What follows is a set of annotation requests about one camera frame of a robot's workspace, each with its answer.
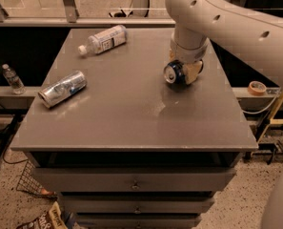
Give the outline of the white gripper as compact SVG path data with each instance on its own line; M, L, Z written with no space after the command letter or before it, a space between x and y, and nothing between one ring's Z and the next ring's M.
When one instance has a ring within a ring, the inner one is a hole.
M200 74L203 68L203 62L200 60L205 56L208 46L209 39L207 37L202 39L195 49L185 49L176 43L173 38L171 39L169 59L170 61L178 60L181 63L186 63L183 66L183 73L187 85L192 84Z

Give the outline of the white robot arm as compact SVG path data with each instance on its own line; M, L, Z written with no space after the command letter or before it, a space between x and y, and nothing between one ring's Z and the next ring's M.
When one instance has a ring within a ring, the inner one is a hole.
M165 0L175 21L173 56L193 63L205 54L205 40L230 52L283 89L283 18L225 0Z

